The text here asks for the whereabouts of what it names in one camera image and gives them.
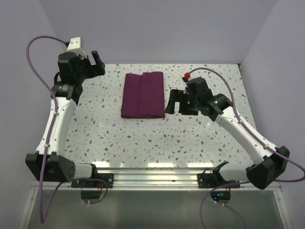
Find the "purple cloth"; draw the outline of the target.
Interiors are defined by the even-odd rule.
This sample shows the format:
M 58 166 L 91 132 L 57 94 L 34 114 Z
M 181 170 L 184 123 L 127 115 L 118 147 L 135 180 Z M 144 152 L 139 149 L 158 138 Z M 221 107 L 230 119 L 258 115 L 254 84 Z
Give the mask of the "purple cloth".
M 122 118 L 164 118 L 164 105 L 162 72 L 125 75 Z

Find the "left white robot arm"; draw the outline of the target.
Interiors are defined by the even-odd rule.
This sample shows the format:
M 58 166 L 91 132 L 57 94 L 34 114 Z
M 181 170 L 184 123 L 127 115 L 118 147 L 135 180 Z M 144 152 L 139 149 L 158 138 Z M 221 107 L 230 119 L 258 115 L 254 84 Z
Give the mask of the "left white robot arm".
M 25 163 L 38 181 L 71 182 L 82 179 L 88 187 L 98 184 L 99 175 L 92 164 L 75 163 L 65 156 L 65 144 L 72 116 L 83 92 L 86 79 L 105 75 L 105 64 L 92 51 L 95 64 L 74 52 L 59 55 L 59 72 L 51 88 L 51 109 L 41 142 Z

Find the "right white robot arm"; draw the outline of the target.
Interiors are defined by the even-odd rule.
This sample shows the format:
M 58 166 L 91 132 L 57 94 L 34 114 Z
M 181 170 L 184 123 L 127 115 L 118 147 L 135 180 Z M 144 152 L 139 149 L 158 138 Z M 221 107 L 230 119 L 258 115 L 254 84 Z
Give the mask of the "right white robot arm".
M 289 150 L 277 147 L 257 132 L 236 110 L 232 102 L 223 94 L 212 95 L 211 90 L 204 93 L 191 93 L 186 90 L 170 91 L 167 114 L 174 113 L 174 105 L 179 103 L 182 115 L 202 113 L 224 128 L 250 156 L 253 165 L 245 169 L 229 168 L 222 162 L 202 179 L 208 187 L 235 185 L 237 181 L 247 181 L 258 189 L 265 189 L 285 172 Z

